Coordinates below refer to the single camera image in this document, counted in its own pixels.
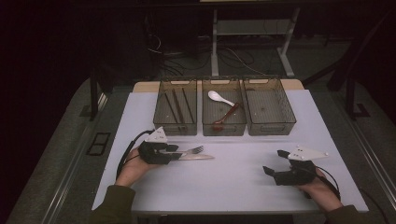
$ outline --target knife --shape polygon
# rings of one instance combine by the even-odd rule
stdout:
[[[173,154],[172,159],[174,161],[193,161],[193,160],[209,160],[215,159],[212,156],[205,155],[205,154]]]

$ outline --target table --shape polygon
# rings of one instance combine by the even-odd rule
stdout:
[[[137,194],[132,212],[162,214],[295,214],[318,212],[312,200],[291,186],[277,186],[262,166],[289,170],[288,160],[276,151],[292,151],[297,145],[329,152],[330,157],[314,163],[337,180],[342,202],[368,211],[346,168],[309,91],[298,80],[282,80],[297,123],[290,135],[217,137],[203,136],[198,110],[196,136],[168,136],[169,144],[180,149],[204,146],[209,161],[171,161],[150,171],[133,185]],[[120,126],[104,170],[92,209],[104,199],[106,188],[114,184],[117,165],[124,150],[139,133],[154,128],[152,123],[159,82],[137,83],[126,103]],[[198,92],[198,108],[201,108]],[[136,142],[138,146],[144,137]]]

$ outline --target spoon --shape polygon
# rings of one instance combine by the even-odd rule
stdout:
[[[224,102],[226,104],[229,104],[230,106],[234,106],[234,103],[222,98],[217,92],[215,91],[210,91],[207,93],[207,95],[209,96],[210,99],[214,100],[214,101],[218,101],[218,102]]]
[[[223,130],[222,123],[224,122],[224,120],[226,120],[228,117],[231,116],[231,114],[238,108],[238,106],[239,106],[239,103],[235,103],[233,105],[233,107],[231,107],[231,109],[227,112],[227,114],[224,115],[224,117],[222,117],[219,120],[214,121],[213,125],[212,125],[213,131],[216,131],[216,132],[222,131]]]

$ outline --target fork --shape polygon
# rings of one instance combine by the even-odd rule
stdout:
[[[195,148],[185,150],[185,151],[168,152],[168,151],[160,150],[160,152],[163,154],[174,154],[174,153],[198,154],[202,151],[204,151],[204,146],[195,147]]]

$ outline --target human hand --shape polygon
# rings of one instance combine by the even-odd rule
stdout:
[[[326,177],[319,168],[317,168],[317,174]],[[296,188],[308,193],[319,208],[325,212],[331,212],[343,206],[332,190],[317,177],[311,183],[296,186]]]
[[[158,166],[160,165],[147,164],[140,159],[139,151],[137,148],[134,148],[128,154],[115,185],[131,187],[132,184],[140,179],[147,171]]]

